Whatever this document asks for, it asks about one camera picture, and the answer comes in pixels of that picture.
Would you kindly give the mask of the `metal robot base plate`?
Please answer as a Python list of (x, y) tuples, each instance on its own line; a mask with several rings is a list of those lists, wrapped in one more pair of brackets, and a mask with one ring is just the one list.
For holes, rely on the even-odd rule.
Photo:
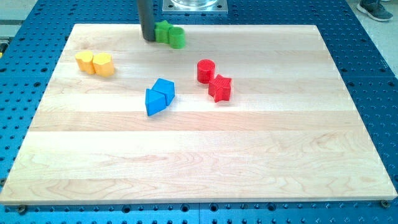
[(227, 0), (163, 0), (162, 11), (167, 14), (183, 14), (189, 12), (228, 12)]

